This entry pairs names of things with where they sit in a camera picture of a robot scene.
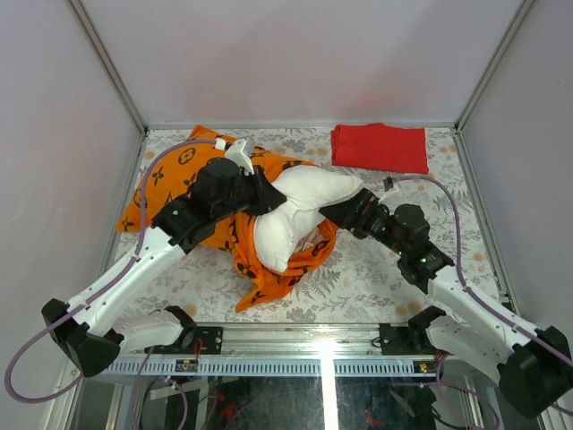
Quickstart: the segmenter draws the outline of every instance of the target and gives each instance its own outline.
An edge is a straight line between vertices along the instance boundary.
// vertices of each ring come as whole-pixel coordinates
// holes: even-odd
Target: floral tablecloth
[[[387,173],[331,165],[330,129],[220,130],[237,137],[251,137],[256,144],[279,154],[308,159],[327,170],[357,175],[364,186],[383,194]],[[164,149],[184,141],[189,130],[153,131],[138,176]],[[451,190],[461,211],[463,262],[466,277],[492,297],[498,289],[485,252],[482,235],[456,146],[449,129],[426,130],[430,175]],[[403,198],[422,206],[432,226],[431,240],[445,253],[455,255],[452,209],[443,192],[423,181],[400,183]],[[122,234],[116,257],[135,244],[136,235]],[[316,271],[307,274],[282,300],[257,305],[243,313],[235,306],[251,288],[239,276],[230,254],[199,247],[153,280],[133,301],[124,316],[148,314],[166,305],[179,305],[198,322],[212,323],[400,323],[430,304],[416,287],[405,282],[396,266],[397,256],[374,240],[356,240],[338,233],[335,251]]]

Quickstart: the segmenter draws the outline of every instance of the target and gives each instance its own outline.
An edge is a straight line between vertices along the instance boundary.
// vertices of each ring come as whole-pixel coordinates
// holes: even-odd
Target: metal frame
[[[573,430],[573,424],[563,414],[553,408],[546,409],[539,421],[543,430]]]
[[[115,430],[123,394],[124,386],[121,383],[117,383],[114,386],[114,392],[111,396],[111,405],[109,406],[109,413],[107,414],[106,430]]]
[[[225,362],[243,363],[252,360],[319,360],[324,356],[325,348],[338,360],[380,359],[380,349],[371,344],[371,340],[380,336],[377,324],[291,324],[291,323],[202,323],[201,327],[222,327],[223,346],[220,355],[206,356],[201,359],[206,366],[222,365]],[[161,364],[157,372],[168,372],[171,363],[177,358],[188,356],[157,357],[151,362]],[[389,365],[397,365],[400,360],[433,360],[428,355],[384,356]],[[117,365],[110,371],[116,374],[133,374],[133,367],[121,367],[123,363],[142,360],[143,354],[125,354],[119,357]]]
[[[344,121],[344,124],[348,125],[363,125],[369,122],[380,122],[379,118],[373,118],[372,120],[362,120],[362,121]],[[210,123],[201,122],[202,125],[208,128],[214,129],[247,129],[247,130],[261,130],[268,128],[334,128],[340,123],[332,122],[295,122],[295,123]],[[451,128],[456,124],[451,121],[435,122],[435,123],[422,123],[416,121],[409,122],[385,122],[386,125],[393,125],[396,127],[404,128]],[[186,123],[186,122],[173,122],[173,123],[156,123],[149,124],[148,128],[150,130],[192,130],[197,123]]]
[[[468,118],[472,115],[475,106],[479,102],[480,98],[483,95],[483,92],[487,88],[490,80],[492,79],[495,71],[498,69],[501,63],[501,59],[505,56],[506,52],[508,51],[511,42],[516,37],[519,29],[526,21],[527,16],[531,12],[531,9],[537,3],[537,0],[522,0],[521,5],[517,9],[516,14],[513,16],[511,23],[509,24],[508,28],[506,29],[503,37],[499,45],[495,48],[493,53],[492,59],[485,67],[483,74],[478,81],[477,85],[475,86],[474,92],[470,96],[469,100],[464,107],[464,110],[460,114],[458,120],[456,121],[455,128],[457,130],[463,130],[466,126]]]
[[[464,385],[467,389],[475,391],[475,385],[472,378],[469,375],[464,376]],[[483,427],[483,416],[480,411],[480,404],[477,398],[470,396],[469,394],[463,393],[469,403],[469,409],[471,413],[472,422],[479,427]]]
[[[143,133],[140,136],[139,140],[137,141],[137,145],[135,147],[135,151],[132,157],[132,162],[130,163],[129,168],[127,170],[128,172],[127,178],[124,180],[124,185],[120,193],[121,199],[115,210],[115,214],[112,219],[112,224],[110,225],[111,234],[109,235],[109,239],[107,241],[106,252],[104,253],[101,265],[99,266],[98,276],[103,275],[114,262],[115,250],[117,249],[117,245],[119,244],[119,236],[120,236],[119,232],[116,231],[114,228],[115,221],[119,219],[119,217],[124,212],[125,204],[130,201],[131,196],[133,194],[133,190],[135,189],[135,182],[137,181],[137,172],[139,171],[141,160],[143,159],[143,154],[145,152],[145,145],[148,133],[149,132]]]
[[[66,0],[66,3],[68,3],[72,9],[73,15],[76,17],[78,23],[80,24],[84,35],[93,48],[96,57],[101,64],[101,67],[104,69],[104,72],[109,78],[109,81],[111,82],[115,91],[117,91],[119,99],[122,100],[122,103],[124,104],[127,113],[132,119],[135,128],[137,128],[140,133],[145,134],[147,132],[147,124],[145,123],[145,119],[141,115],[140,110],[135,105],[131,94],[127,90],[124,80],[117,71],[117,68],[115,67],[111,57],[109,56],[106,46],[99,36],[93,20],[90,18],[90,15],[83,5],[83,2],[81,0]]]
[[[68,361],[54,390],[57,391],[64,388],[78,376],[78,369],[71,361]],[[69,390],[66,394],[52,401],[46,420],[41,424],[40,428],[45,428],[46,430],[68,430],[72,425],[72,412],[75,410],[80,393],[81,386],[79,385],[75,390]]]
[[[472,198],[472,203],[474,204],[475,216],[477,217],[478,224],[482,230],[485,248],[490,256],[493,274],[498,283],[500,300],[501,302],[508,302],[511,300],[514,310],[517,314],[520,314],[516,300],[513,299],[513,287],[511,287],[508,269],[503,261],[503,257],[501,256],[499,241],[493,231],[493,227],[490,222],[491,218],[487,207],[485,206],[482,190],[477,182],[475,168],[469,158],[463,134],[454,128],[450,129],[450,131],[456,143],[456,147],[458,148],[459,162],[464,172],[464,177],[466,178],[467,188],[469,190],[470,197]]]

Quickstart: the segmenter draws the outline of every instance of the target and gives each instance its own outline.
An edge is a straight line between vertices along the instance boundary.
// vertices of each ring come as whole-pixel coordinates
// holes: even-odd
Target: white fabric
[[[362,183],[356,176],[315,166],[296,166],[281,173],[272,184],[287,197],[286,202],[255,220],[254,246],[261,263],[284,272],[301,238],[324,221],[319,209],[352,197]]]

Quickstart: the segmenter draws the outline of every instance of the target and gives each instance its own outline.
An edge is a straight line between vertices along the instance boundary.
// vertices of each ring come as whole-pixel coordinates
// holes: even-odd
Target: red cloth
[[[337,125],[330,135],[334,166],[428,173],[423,128]]]

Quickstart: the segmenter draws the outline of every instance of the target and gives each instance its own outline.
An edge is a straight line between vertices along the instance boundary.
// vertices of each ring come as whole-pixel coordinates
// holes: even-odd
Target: orange patterned cloth
[[[189,139],[217,137],[227,142],[235,141],[234,137],[218,134],[201,125],[197,125],[189,135]],[[146,227],[165,204],[187,192],[197,176],[197,171],[205,166],[209,159],[224,155],[224,151],[215,149],[209,143],[190,143],[189,146],[168,153],[150,172],[145,190]],[[283,157],[258,146],[255,146],[251,159],[253,165],[259,165],[264,169],[265,176],[270,182],[277,179],[287,168],[301,164],[313,166],[308,161]],[[141,182],[115,228],[119,231],[138,231],[141,224],[140,205]],[[235,309],[237,312],[286,296],[305,273],[313,271],[327,259],[336,243],[338,228],[325,220],[319,225],[324,240],[311,248],[294,253],[286,271],[276,273],[263,266],[257,257],[253,240],[255,218],[240,212],[223,219],[216,225],[215,234],[202,242],[203,245],[230,252],[235,260],[235,269],[252,280],[254,285],[249,294],[237,305]]]

